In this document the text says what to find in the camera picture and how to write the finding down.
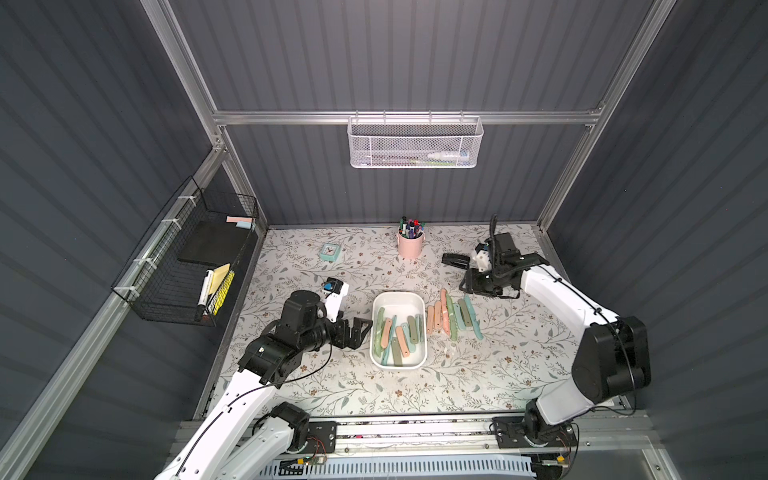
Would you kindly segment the white oval storage box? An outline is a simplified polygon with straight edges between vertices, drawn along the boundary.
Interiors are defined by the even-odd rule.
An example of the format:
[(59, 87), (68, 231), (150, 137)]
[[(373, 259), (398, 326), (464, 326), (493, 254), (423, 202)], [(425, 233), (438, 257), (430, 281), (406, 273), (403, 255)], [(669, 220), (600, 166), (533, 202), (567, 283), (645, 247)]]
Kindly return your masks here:
[[(372, 309), (373, 327), (369, 357), (383, 370), (408, 371), (421, 368), (428, 357), (426, 333), (427, 308), (420, 296), (412, 292), (384, 292), (379, 294)], [(389, 347), (380, 346), (382, 327), (386, 318), (392, 319)], [(391, 342), (397, 339), (402, 350), (403, 366), (393, 365)]]

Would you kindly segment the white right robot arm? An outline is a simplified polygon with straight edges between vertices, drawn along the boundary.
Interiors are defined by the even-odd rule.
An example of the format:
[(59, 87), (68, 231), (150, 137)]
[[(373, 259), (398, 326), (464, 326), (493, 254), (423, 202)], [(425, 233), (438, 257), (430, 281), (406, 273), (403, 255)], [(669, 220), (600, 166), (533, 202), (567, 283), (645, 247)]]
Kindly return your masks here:
[(503, 298), (512, 289), (524, 292), (550, 310), (578, 341), (570, 376), (529, 401), (519, 434), (534, 447), (545, 447), (573, 420), (603, 406), (611, 398), (634, 395), (651, 383), (646, 325), (634, 316), (621, 317), (590, 299), (540, 254), (523, 254), (509, 233), (496, 231), (471, 256), (444, 254), (442, 262), (465, 271), (460, 290)]

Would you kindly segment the pink folding fruit knife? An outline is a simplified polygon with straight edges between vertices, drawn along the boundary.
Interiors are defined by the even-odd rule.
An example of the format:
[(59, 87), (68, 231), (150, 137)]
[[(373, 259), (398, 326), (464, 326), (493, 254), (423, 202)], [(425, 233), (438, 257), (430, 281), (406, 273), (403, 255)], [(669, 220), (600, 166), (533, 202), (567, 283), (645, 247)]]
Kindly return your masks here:
[(440, 290), (440, 321), (442, 331), (449, 336), (451, 333), (450, 317), (447, 309), (447, 291), (445, 288)]

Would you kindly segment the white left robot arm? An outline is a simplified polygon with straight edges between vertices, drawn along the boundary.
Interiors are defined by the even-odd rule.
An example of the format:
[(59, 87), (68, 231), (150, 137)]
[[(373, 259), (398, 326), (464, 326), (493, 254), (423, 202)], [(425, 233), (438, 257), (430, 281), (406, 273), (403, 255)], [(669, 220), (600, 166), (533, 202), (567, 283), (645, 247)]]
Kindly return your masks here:
[(257, 414), (302, 364), (303, 355), (329, 345), (359, 348), (373, 321), (352, 321), (339, 310), (341, 294), (297, 290), (283, 305), (268, 333), (253, 340), (238, 362), (224, 394), (191, 439), (158, 479), (253, 479), (278, 456), (299, 453), (307, 442), (309, 414), (284, 402), (259, 422), (245, 443), (240, 440)]

